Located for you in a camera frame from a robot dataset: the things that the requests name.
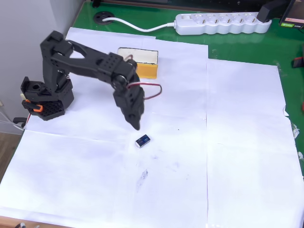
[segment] electronic device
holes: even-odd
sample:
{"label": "electronic device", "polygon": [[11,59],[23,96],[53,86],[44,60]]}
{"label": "electronic device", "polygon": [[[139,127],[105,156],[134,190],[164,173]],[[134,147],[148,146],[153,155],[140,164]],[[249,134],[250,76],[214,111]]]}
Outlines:
{"label": "electronic device", "polygon": [[[136,130],[140,129],[145,97],[136,73],[137,63],[132,58],[124,59],[114,53],[105,54],[64,40],[63,34],[57,31],[53,31],[40,48],[44,82],[30,81],[25,77],[21,84],[26,98],[22,105],[30,114],[46,121],[65,114],[74,100],[72,81],[68,76],[71,72],[109,83],[114,89],[116,105],[125,120]],[[70,58],[73,51],[79,52],[84,58]]]}
{"label": "electronic device", "polygon": [[304,29],[304,0],[291,0],[280,20],[283,27]]}

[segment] black object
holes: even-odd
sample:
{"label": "black object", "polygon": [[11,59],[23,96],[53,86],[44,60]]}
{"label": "black object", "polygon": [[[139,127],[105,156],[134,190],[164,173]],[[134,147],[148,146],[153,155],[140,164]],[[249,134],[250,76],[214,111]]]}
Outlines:
{"label": "black object", "polygon": [[103,0],[106,3],[202,12],[258,12],[271,0]]}
{"label": "black object", "polygon": [[274,0],[262,6],[256,18],[265,23],[273,18],[280,18],[287,8],[289,1]]}
{"label": "black object", "polygon": [[100,6],[101,0],[91,0],[93,2],[92,7],[98,8]]}
{"label": "black object", "polygon": [[143,147],[145,144],[150,142],[150,138],[145,134],[144,136],[140,137],[138,140],[135,141],[136,146],[139,148]]}
{"label": "black object", "polygon": [[19,123],[22,123],[21,124],[21,127],[23,128],[25,126],[25,124],[27,123],[27,118],[25,117],[16,117],[13,119],[13,123],[14,124],[19,124]]}
{"label": "black object", "polygon": [[280,20],[283,27],[304,29],[304,1],[291,0]]}
{"label": "black object", "polygon": [[[68,77],[72,72],[111,84],[116,105],[121,108],[126,121],[136,130],[140,129],[144,91],[139,85],[128,89],[126,87],[128,83],[140,81],[134,60],[124,61],[117,54],[105,54],[71,40],[64,40],[63,35],[57,31],[53,31],[40,47],[44,83],[29,81],[25,77],[21,84],[26,98],[22,105],[32,115],[43,120],[64,115],[65,109],[74,100],[72,82]],[[79,52],[84,58],[70,58],[73,51]]]}
{"label": "black object", "polygon": [[114,18],[114,14],[108,11],[102,11],[102,12],[98,12],[94,15],[93,19],[94,22],[99,24],[99,25],[107,25],[112,23],[112,20],[108,20],[108,21],[103,21],[103,19],[105,18]]}
{"label": "black object", "polygon": [[303,56],[293,59],[292,66],[293,68],[304,67],[304,45],[302,45]]}

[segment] wooden floor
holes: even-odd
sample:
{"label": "wooden floor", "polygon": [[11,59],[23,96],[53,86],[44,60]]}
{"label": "wooden floor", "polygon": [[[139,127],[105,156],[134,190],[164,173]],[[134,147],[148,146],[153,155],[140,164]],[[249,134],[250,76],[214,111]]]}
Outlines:
{"label": "wooden floor", "polygon": [[21,135],[0,133],[0,183],[20,141]]}

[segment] small battery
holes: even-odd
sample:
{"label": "small battery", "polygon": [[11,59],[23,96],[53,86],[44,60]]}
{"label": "small battery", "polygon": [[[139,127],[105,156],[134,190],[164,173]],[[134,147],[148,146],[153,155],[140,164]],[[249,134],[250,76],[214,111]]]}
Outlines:
{"label": "small battery", "polygon": [[144,136],[135,141],[135,145],[141,148],[148,142],[150,142],[150,138],[145,134]]}

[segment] cable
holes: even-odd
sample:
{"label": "cable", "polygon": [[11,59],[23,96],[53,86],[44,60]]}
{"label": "cable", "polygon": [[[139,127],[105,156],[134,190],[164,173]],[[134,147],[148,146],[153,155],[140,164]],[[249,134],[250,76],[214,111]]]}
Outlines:
{"label": "cable", "polygon": [[21,127],[18,127],[18,125],[16,125],[16,124],[14,124],[3,112],[0,112],[0,114],[2,114],[3,115],[3,117],[8,121],[8,122],[6,122],[6,121],[1,121],[1,123],[11,123],[14,127],[16,127],[16,128],[18,128],[19,130],[24,130],[23,128],[21,128]]}
{"label": "cable", "polygon": [[160,25],[160,26],[157,26],[155,28],[151,28],[151,29],[142,29],[142,28],[139,28],[125,20],[122,20],[122,19],[119,19],[119,18],[105,18],[103,19],[103,21],[108,21],[108,20],[116,20],[116,21],[119,21],[125,25],[128,25],[130,27],[132,27],[133,29],[136,29],[138,31],[141,31],[141,32],[152,32],[152,31],[155,31],[155,30],[158,30],[158,29],[161,29],[161,28],[164,28],[164,27],[174,27],[175,26],[175,23],[167,23],[167,24],[164,24],[164,25]]}
{"label": "cable", "polygon": [[160,84],[156,84],[156,83],[148,83],[148,82],[132,82],[132,83],[129,83],[127,84],[127,89],[130,89],[132,86],[139,86],[139,85],[147,85],[147,86],[159,86],[161,88],[161,90],[159,91],[159,93],[153,95],[153,96],[149,96],[149,97],[144,97],[144,100],[149,100],[151,98],[154,98],[158,95],[160,95],[162,93],[162,87]]}

